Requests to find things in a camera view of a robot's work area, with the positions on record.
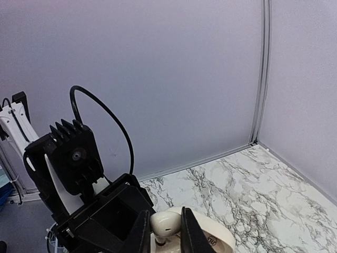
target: marble surface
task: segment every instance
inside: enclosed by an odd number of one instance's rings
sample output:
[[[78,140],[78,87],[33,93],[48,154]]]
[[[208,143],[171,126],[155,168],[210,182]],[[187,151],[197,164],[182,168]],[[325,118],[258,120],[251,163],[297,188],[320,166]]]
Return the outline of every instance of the marble surface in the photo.
[[[337,252],[337,207],[259,145],[143,181],[162,211],[191,207],[224,224],[236,252]]]

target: floor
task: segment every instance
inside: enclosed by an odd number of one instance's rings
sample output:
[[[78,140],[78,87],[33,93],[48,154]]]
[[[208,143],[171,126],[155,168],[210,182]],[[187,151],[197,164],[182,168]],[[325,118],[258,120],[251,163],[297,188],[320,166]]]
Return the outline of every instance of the floor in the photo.
[[[42,201],[8,204],[0,212],[0,240],[7,253],[46,253],[46,229],[54,223]]]
[[[337,207],[259,145],[141,184],[157,211],[188,206],[225,224],[236,253],[337,252]],[[45,253],[50,215],[40,201],[7,205],[0,240],[8,253]]]

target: white wall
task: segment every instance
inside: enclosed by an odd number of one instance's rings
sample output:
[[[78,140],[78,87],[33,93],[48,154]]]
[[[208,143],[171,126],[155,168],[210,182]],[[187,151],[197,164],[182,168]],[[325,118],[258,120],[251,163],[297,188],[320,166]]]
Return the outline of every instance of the white wall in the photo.
[[[24,90],[39,135],[73,118],[68,91],[78,84],[125,125],[138,176],[247,144],[260,67],[260,0],[2,4],[1,97]],[[117,126],[89,99],[78,100],[107,176],[128,171]]]
[[[337,200],[336,1],[272,1],[260,141]]]

